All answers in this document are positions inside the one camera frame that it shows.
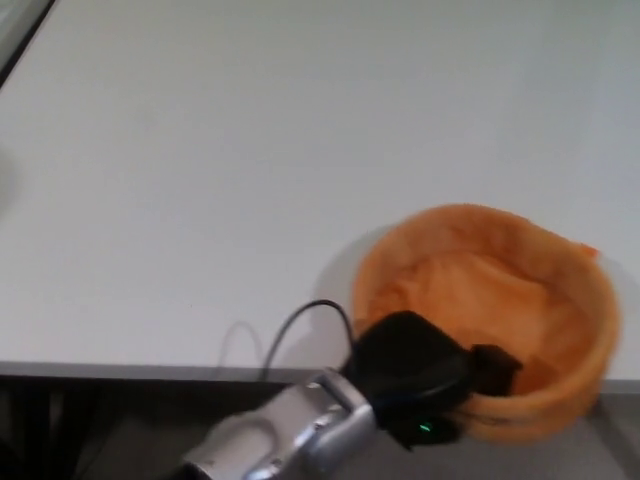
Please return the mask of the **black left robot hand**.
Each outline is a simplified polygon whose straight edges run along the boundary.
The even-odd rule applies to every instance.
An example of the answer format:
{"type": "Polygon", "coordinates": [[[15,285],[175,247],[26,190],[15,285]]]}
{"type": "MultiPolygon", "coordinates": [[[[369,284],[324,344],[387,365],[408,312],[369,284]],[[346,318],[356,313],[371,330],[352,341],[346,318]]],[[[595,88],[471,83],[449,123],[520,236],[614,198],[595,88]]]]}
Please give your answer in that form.
{"type": "Polygon", "coordinates": [[[473,394],[505,397],[522,363],[493,344],[463,347],[413,311],[382,318],[351,343],[341,373],[379,429],[407,450],[459,441],[454,415],[473,394]]]}

